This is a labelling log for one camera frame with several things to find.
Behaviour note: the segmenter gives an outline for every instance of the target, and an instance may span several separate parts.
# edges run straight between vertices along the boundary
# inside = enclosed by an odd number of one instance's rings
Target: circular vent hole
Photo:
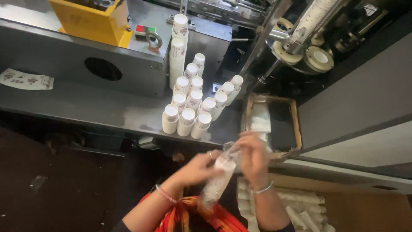
[[[87,70],[102,79],[115,81],[122,78],[122,72],[107,60],[89,57],[84,60],[84,65]]]

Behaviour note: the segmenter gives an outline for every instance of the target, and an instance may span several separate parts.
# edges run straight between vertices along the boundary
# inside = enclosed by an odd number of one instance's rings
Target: bangle
[[[176,204],[178,201],[175,200],[173,197],[171,197],[169,194],[167,194],[167,192],[165,192],[160,185],[155,185],[156,189],[159,191],[159,193],[164,196],[166,199],[168,199],[169,201],[173,202],[174,204]]]
[[[251,189],[250,192],[251,192],[252,194],[261,194],[261,193],[263,193],[264,191],[269,190],[270,187],[272,187],[272,185],[273,185],[273,181],[271,181],[271,182],[270,182],[265,188],[263,188],[263,189],[260,189],[260,190],[253,190],[253,189]]]

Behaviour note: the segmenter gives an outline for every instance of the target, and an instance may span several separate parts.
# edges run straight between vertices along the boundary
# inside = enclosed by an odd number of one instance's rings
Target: hand
[[[266,144],[253,131],[240,133],[236,145],[242,150],[242,172],[254,190],[259,190],[269,183]]]
[[[220,155],[220,151],[214,150],[209,153],[199,153],[193,157],[189,163],[171,176],[182,186],[195,185],[204,182],[212,177],[224,174],[224,170],[216,169],[213,166],[206,167],[212,160]]]

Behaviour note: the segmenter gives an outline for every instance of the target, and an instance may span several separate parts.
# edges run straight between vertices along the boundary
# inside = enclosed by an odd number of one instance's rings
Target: yellow machine part
[[[60,32],[127,48],[133,32],[126,30],[129,25],[125,0],[115,0],[106,11],[65,0],[49,0],[49,4],[62,25]]]

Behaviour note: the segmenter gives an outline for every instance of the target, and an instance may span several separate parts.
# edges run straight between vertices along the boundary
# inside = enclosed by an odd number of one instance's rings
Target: woman's left hand
[[[213,166],[207,165],[217,157],[220,151],[214,150],[208,153],[199,153],[193,157],[189,163],[183,166],[179,171],[171,176],[171,179],[179,183],[179,185],[195,185],[204,182],[212,177],[219,176],[225,172],[221,169],[216,169]]]

